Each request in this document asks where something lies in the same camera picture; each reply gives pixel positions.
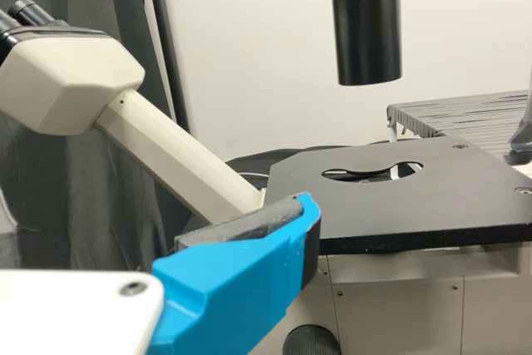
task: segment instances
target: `eyepiece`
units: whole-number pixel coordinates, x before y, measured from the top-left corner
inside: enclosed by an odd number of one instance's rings
[[[21,25],[17,22],[17,20],[14,20],[3,10],[0,10],[0,34],[20,26]]]
[[[61,20],[56,20],[33,0],[17,0],[8,11],[9,15],[16,18],[22,25],[44,27],[47,25],[68,25]]]

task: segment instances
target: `black cylindrical lens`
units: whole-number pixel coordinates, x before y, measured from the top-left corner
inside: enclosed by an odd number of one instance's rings
[[[17,27],[20,27],[17,20],[12,19],[3,10],[0,10],[0,33]]]
[[[43,27],[56,21],[41,6],[33,0],[17,0],[8,11],[9,15],[16,18],[22,25]]]
[[[340,84],[400,78],[399,0],[332,0],[332,4]]]

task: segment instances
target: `screw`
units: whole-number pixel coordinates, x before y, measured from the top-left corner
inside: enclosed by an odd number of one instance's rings
[[[532,195],[532,188],[530,187],[516,187],[515,191],[520,195]]]
[[[123,295],[124,297],[132,297],[134,295],[142,293],[147,288],[148,286],[146,283],[131,282],[120,289],[120,295]]]

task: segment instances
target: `white panel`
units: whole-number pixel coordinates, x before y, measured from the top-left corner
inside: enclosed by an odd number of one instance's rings
[[[286,336],[304,324],[322,326],[338,337],[325,257],[320,257],[318,268],[314,280],[290,305],[283,320],[257,344],[252,355],[281,355]]]
[[[531,277],[466,278],[463,355],[530,355],[531,326]]]
[[[387,138],[389,103],[525,89],[530,0],[401,0],[404,77],[337,84],[331,0],[167,0],[195,135],[222,158]]]
[[[342,353],[459,355],[462,279],[334,284]]]
[[[131,283],[144,291],[121,295]],[[0,353],[140,355],[162,303],[149,274],[0,270]]]
[[[395,254],[329,255],[333,284],[529,274],[527,244],[471,245]]]

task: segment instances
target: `white base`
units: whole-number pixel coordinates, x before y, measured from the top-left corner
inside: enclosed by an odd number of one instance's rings
[[[145,290],[121,295],[132,282]],[[0,270],[0,353],[142,354],[162,304],[149,274]]]

